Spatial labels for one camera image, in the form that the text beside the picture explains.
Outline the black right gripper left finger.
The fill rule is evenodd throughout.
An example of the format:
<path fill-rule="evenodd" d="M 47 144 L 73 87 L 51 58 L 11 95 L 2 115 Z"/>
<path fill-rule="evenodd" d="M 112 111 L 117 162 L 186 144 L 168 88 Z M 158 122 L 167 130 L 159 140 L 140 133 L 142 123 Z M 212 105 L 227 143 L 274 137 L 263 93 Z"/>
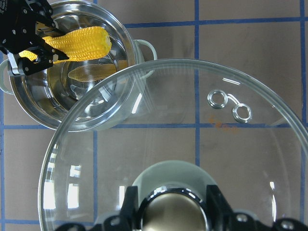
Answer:
<path fill-rule="evenodd" d="M 120 212 L 95 224 L 89 231 L 132 231 L 137 228 L 138 209 L 138 187 L 129 186 Z"/>

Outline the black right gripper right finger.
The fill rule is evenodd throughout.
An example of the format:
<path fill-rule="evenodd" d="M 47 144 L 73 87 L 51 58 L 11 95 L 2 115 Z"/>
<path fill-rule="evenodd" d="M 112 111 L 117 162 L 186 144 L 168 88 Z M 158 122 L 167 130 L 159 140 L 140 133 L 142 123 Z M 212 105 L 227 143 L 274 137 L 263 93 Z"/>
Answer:
<path fill-rule="evenodd" d="M 293 219 L 281 218 L 267 226 L 245 212 L 235 212 L 217 185 L 206 187 L 207 218 L 214 231 L 306 231 L 307 225 Z"/>

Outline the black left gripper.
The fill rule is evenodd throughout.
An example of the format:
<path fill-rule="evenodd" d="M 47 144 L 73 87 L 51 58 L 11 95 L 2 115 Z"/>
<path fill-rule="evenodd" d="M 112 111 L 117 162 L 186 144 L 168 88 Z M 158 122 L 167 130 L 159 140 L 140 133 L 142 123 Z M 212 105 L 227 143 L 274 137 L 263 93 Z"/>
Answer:
<path fill-rule="evenodd" d="M 62 34 L 52 18 L 53 8 L 47 0 L 2 0 L 0 2 L 0 50 L 9 57 L 9 75 L 28 76 L 69 57 L 44 41 L 30 41 L 35 32 Z M 37 57 L 22 57 L 30 51 Z"/>

